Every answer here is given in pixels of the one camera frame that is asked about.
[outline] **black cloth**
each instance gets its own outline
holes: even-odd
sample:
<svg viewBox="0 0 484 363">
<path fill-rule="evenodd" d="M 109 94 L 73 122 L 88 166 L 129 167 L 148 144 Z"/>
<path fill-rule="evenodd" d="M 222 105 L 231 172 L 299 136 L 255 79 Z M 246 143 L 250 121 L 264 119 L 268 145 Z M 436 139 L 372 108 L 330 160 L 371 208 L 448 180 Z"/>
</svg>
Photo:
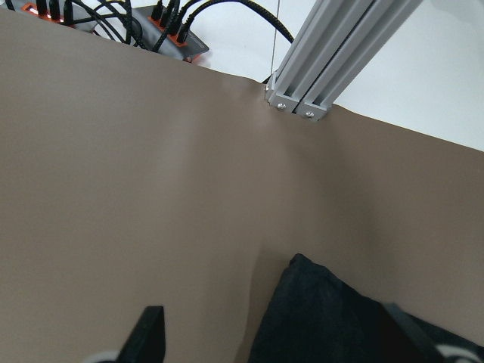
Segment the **black cloth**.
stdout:
<svg viewBox="0 0 484 363">
<path fill-rule="evenodd" d="M 484 356 L 482 347 L 412 318 L 435 343 Z M 297 254 L 269 303 L 249 363 L 383 363 L 379 319 L 381 304 Z"/>
</svg>

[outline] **metal frame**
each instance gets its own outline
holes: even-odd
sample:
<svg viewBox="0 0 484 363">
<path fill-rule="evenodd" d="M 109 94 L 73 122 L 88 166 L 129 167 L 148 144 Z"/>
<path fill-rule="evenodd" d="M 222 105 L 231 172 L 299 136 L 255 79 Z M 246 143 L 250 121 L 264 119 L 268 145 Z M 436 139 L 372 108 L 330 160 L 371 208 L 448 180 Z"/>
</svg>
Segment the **metal frame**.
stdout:
<svg viewBox="0 0 484 363">
<path fill-rule="evenodd" d="M 265 99 L 313 120 L 332 103 L 421 0 L 317 0 L 266 86 Z"/>
</svg>

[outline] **dark fabric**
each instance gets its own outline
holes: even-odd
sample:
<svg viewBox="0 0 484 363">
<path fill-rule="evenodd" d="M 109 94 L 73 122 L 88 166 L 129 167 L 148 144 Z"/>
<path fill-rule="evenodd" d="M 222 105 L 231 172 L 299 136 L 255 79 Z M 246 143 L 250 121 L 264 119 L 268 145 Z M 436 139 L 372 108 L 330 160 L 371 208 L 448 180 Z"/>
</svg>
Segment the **dark fabric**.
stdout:
<svg viewBox="0 0 484 363">
<path fill-rule="evenodd" d="M 269 303 L 249 363 L 383 362 L 379 318 L 378 302 L 360 295 L 324 266 L 297 254 Z M 467 342 L 414 320 L 436 343 Z M 483 353 L 470 342 L 461 346 Z"/>
</svg>

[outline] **white floor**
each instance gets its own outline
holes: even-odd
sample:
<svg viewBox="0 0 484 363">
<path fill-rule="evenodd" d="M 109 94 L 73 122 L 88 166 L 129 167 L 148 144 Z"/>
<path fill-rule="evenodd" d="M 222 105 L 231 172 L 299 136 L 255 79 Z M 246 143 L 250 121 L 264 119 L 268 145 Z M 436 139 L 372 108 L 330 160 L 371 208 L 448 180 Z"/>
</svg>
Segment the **white floor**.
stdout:
<svg viewBox="0 0 484 363">
<path fill-rule="evenodd" d="M 315 0 L 256 2 L 296 36 Z M 277 69 L 289 48 L 265 20 L 238 3 L 206 9 L 191 30 L 210 47 L 198 65 L 257 81 Z M 335 103 L 484 150 L 484 0 L 423 0 Z"/>
</svg>

